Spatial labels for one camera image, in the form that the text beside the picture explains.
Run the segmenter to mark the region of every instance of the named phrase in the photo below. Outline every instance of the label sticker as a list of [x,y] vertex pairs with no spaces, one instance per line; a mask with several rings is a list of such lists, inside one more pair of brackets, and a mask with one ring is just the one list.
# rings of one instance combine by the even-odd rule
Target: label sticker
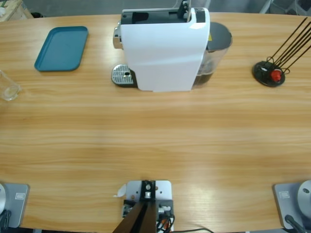
[[283,191],[278,193],[280,195],[280,198],[290,198],[290,193],[288,191]]
[[25,193],[16,193],[15,200],[24,200],[25,199]]

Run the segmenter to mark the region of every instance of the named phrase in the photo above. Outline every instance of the clear drinking glass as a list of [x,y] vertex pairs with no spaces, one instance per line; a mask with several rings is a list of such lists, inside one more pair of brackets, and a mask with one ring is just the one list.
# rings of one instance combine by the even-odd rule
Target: clear drinking glass
[[20,86],[12,81],[2,70],[0,70],[0,95],[1,98],[10,101],[14,100],[21,91]]

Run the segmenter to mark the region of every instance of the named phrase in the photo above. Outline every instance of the round metal disk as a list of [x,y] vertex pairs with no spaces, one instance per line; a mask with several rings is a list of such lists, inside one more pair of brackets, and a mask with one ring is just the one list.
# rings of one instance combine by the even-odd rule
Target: round metal disk
[[297,200],[302,214],[311,218],[311,181],[305,181],[300,185]]
[[4,211],[6,201],[5,189],[2,184],[0,184],[0,214]]

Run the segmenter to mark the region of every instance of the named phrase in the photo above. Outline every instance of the black metal rod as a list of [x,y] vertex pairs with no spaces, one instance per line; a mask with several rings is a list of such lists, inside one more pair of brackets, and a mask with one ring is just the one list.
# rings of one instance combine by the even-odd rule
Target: black metal rod
[[295,48],[293,52],[291,52],[279,66],[282,67],[285,65],[296,53],[298,53],[311,39],[311,33],[309,33],[308,37],[306,37],[301,43],[298,45],[299,47]]
[[[305,28],[299,33],[299,35],[291,42],[291,44],[286,48],[286,50],[284,50],[284,52],[277,58],[277,60],[275,61],[275,63],[278,63],[280,60],[282,60],[282,59],[284,58],[284,56],[286,56],[286,55],[288,54],[288,52],[289,52],[288,50],[292,49],[292,44],[301,36],[301,34],[309,27],[310,24],[311,24],[311,22],[309,22],[309,23],[306,25],[306,27],[305,27]],[[309,29],[306,31],[306,33],[304,33],[303,36],[302,36],[300,39],[302,39],[303,37],[305,37],[306,34],[307,34],[308,32],[310,32],[310,30],[311,30],[311,28],[309,28]]]
[[302,57],[303,54],[305,54],[309,49],[311,48],[311,45],[302,53],[299,57],[296,58],[296,60],[293,61],[286,69],[289,69],[300,57]]
[[287,40],[281,45],[280,48],[278,48],[278,50],[273,54],[272,57],[274,57],[277,52],[280,51],[280,49],[286,44],[286,42],[295,34],[295,32],[300,28],[300,26],[307,20],[308,17],[305,17],[304,20],[298,25],[298,27],[295,29],[295,31],[287,38]]

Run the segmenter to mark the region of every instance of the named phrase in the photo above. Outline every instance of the gray base plate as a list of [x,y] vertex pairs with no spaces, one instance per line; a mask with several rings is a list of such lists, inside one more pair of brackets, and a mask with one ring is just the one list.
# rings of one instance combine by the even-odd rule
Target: gray base plate
[[285,221],[286,215],[291,215],[294,220],[303,226],[301,213],[297,203],[297,193],[301,183],[276,184],[273,187],[281,224],[286,229],[293,227]]
[[29,186],[26,184],[5,183],[5,209],[11,211],[9,227],[19,227],[24,215]]

